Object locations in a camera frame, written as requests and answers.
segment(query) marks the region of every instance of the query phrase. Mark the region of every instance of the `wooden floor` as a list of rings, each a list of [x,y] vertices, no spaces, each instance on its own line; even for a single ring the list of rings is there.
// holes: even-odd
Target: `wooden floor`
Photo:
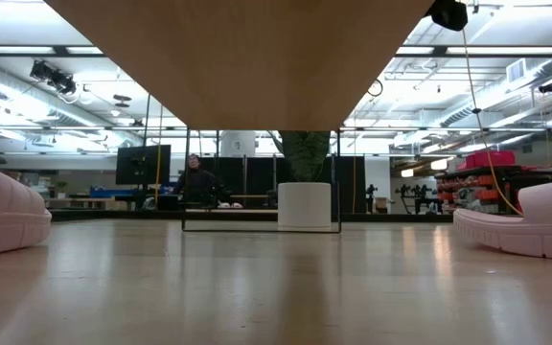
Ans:
[[[0,344],[552,344],[552,260],[476,246],[449,225],[53,230],[0,254]]]

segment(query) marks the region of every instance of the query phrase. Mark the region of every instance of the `ceiling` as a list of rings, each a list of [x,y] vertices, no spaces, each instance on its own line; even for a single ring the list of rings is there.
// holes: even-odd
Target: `ceiling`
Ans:
[[[507,77],[506,69],[509,65],[527,56],[529,52],[532,52],[529,56],[533,56],[534,49],[530,46],[552,47],[552,0],[479,0],[478,2],[480,4],[478,13],[473,13],[473,7],[469,7],[470,22],[466,27],[466,35],[471,47],[504,45],[511,47],[511,51],[528,49],[528,51],[516,53],[497,51],[497,53],[488,54],[488,57],[474,54],[470,59],[472,86],[475,92],[481,93],[484,89],[490,89],[499,81],[503,81]],[[405,47],[456,47],[463,43],[461,33],[443,29],[433,24],[430,18],[425,18],[403,44]],[[0,0],[0,46],[69,47],[92,46],[92,43],[40,0]],[[347,131],[343,136],[348,138],[346,139],[348,142],[343,142],[343,145],[355,143],[355,146],[361,148],[360,150],[364,150],[363,148],[371,148],[372,141],[379,138],[397,139],[398,136],[410,135],[411,132],[417,134],[420,132],[398,129],[387,131],[384,127],[416,128],[440,125],[441,121],[447,118],[448,110],[453,109],[457,104],[471,100],[467,61],[461,56],[461,54],[456,57],[434,54],[424,57],[418,54],[409,57],[406,54],[398,54],[394,57],[377,76],[383,85],[382,94],[378,97],[372,97],[369,94],[363,96],[352,110],[349,120],[345,122],[345,126],[380,127],[382,130],[365,133],[367,135]],[[103,119],[105,124],[129,126],[133,119],[144,119],[147,116],[149,100],[147,91],[109,58],[101,55],[32,57],[0,54],[0,70],[18,80],[33,84],[35,80],[29,77],[29,73],[37,59],[44,59],[52,66],[73,74],[79,90],[85,91],[65,97],[65,101],[74,102],[73,106]],[[543,57],[527,59],[527,64],[540,65],[551,59],[552,55],[547,53]],[[35,87],[54,95],[53,89],[43,83],[38,83]],[[369,91],[378,93],[380,86],[375,84]],[[132,99],[128,103],[129,108],[118,109],[123,113],[117,117],[111,114],[111,110],[117,109],[114,106],[116,101],[112,98],[115,94],[129,96]],[[483,110],[495,114],[495,118],[499,120],[519,114],[521,111],[538,108],[539,104],[552,104],[552,93],[541,95],[536,92],[532,97],[532,90],[524,86],[498,101],[485,106]],[[150,126],[158,126],[160,112],[161,103],[151,98]],[[184,126],[167,108],[163,109],[163,114],[164,126]],[[503,127],[538,127],[542,125],[542,121],[551,120],[552,106],[541,109],[541,113],[532,112],[521,120]],[[460,122],[467,124],[468,127],[477,127],[474,123],[475,118],[472,117]],[[183,133],[184,131],[168,130],[163,132],[163,136],[178,136]],[[152,137],[158,136],[158,131],[151,130],[149,134]],[[424,136],[420,133],[410,140],[404,140],[400,145],[393,145],[394,142],[391,142],[391,152],[415,150],[423,152],[424,148],[434,144],[455,143],[448,149],[437,151],[453,152],[458,148],[478,143],[477,132],[461,134],[457,131],[445,131],[426,134]],[[268,140],[264,134],[258,133],[258,136],[262,135],[264,140]],[[521,133],[500,132],[490,135],[489,139],[505,141],[518,136],[521,136]]]

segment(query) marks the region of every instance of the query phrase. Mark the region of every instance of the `person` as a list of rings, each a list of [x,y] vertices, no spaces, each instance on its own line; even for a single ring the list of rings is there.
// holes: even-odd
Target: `person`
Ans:
[[[189,155],[187,163],[188,171],[185,171],[179,178],[176,187],[173,190],[174,194],[185,192],[187,177],[189,186],[186,189],[189,193],[189,201],[208,201],[211,196],[212,189],[217,184],[217,178],[211,173],[200,168],[201,162],[196,154]]]
[[[372,208],[372,205],[374,205],[374,191],[376,191],[378,188],[374,187],[374,184],[371,184],[370,187],[365,191],[365,194],[368,195],[368,197],[365,199],[368,207],[368,212],[370,214],[374,213],[374,210]]]

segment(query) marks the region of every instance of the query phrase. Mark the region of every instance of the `black monitor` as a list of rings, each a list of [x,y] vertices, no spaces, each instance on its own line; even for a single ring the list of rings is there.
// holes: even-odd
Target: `black monitor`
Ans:
[[[159,183],[170,182],[170,156],[172,147],[161,146]],[[116,159],[116,184],[154,184],[157,180],[158,147],[119,149]]]

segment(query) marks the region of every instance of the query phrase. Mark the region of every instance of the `potted plant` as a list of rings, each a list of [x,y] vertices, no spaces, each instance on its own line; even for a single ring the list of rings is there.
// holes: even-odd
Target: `potted plant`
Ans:
[[[270,135],[297,180],[278,185],[278,229],[331,231],[332,186],[316,182],[330,150],[330,132],[282,130],[282,141]]]
[[[67,181],[57,181],[57,198],[65,198],[65,189]]]

